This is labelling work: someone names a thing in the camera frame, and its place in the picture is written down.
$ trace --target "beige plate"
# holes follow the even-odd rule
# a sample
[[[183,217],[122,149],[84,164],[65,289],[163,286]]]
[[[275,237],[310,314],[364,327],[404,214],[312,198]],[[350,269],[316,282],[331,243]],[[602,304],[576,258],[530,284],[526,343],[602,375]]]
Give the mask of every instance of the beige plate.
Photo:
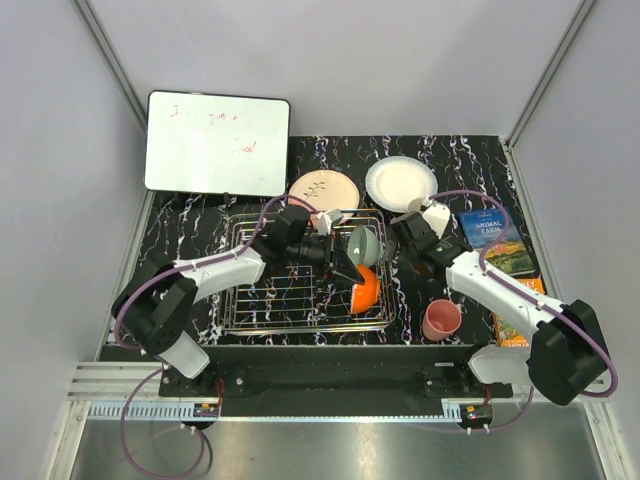
[[[349,177],[333,170],[316,170],[303,175],[289,189],[289,194],[306,200],[320,212],[334,208],[351,210],[360,204],[358,187]],[[345,220],[351,216],[345,214]]]

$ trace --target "green bowl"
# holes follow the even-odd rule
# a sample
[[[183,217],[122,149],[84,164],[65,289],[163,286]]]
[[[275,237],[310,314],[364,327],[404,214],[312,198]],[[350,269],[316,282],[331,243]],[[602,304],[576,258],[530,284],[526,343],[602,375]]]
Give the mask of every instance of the green bowl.
[[[347,244],[347,256],[354,265],[370,268],[380,261],[383,253],[384,249],[371,229],[362,225],[355,228]]]

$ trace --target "metal dish rack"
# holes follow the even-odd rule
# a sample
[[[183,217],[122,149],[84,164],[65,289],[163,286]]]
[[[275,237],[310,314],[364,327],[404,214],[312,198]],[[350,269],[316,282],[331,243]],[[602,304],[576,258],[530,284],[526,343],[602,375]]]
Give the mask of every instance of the metal dish rack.
[[[335,228],[344,244],[358,225],[375,232],[387,247],[384,217],[379,210],[343,210],[352,215]],[[275,214],[267,215],[273,221]],[[227,245],[246,242],[256,227],[258,214],[239,214],[229,219]],[[269,278],[254,285],[227,290],[223,306],[223,328],[235,335],[276,333],[325,333],[382,330],[396,318],[396,292],[389,262],[380,261],[372,269],[380,280],[380,298],[369,311],[349,313],[351,287],[316,282],[309,265],[288,265],[272,270]]]

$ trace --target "pink cup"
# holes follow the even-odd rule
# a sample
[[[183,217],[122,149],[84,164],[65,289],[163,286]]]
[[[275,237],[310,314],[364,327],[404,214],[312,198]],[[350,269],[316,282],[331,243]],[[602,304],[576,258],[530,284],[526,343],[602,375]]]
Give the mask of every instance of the pink cup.
[[[422,320],[422,333],[429,340],[444,340],[462,324],[462,314],[455,303],[449,300],[434,300],[427,307]]]

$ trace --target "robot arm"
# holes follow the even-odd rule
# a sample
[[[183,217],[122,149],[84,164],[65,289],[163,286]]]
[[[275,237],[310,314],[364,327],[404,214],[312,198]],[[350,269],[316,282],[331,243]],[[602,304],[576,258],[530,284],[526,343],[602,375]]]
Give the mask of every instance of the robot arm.
[[[280,262],[313,265],[320,276],[336,282],[363,283],[364,279],[331,235],[339,214],[319,215],[324,235],[308,236],[309,212],[288,206],[263,227],[252,245],[240,246],[209,257],[171,261],[164,255],[147,259],[112,306],[117,317],[127,300],[158,275],[167,275],[153,289],[144,291],[125,312],[122,326],[143,351],[168,362],[185,377],[195,378],[209,364],[209,356],[184,332],[194,303],[238,285],[252,284]]]
[[[483,272],[479,254],[469,245],[454,237],[440,239],[441,223],[438,232],[431,228],[429,221],[433,215],[429,212],[439,206],[436,204],[424,213],[410,212],[391,222],[403,253],[412,262],[425,266],[442,285],[473,298],[508,320],[531,345],[530,349],[483,347],[468,362],[471,372],[485,384],[532,384],[552,402],[567,405],[606,366],[583,339],[542,307],[562,312],[606,352],[595,312],[580,300],[566,305],[541,295],[497,269],[492,269],[492,274],[509,287],[491,278]],[[533,297],[537,303],[525,301],[513,290]]]

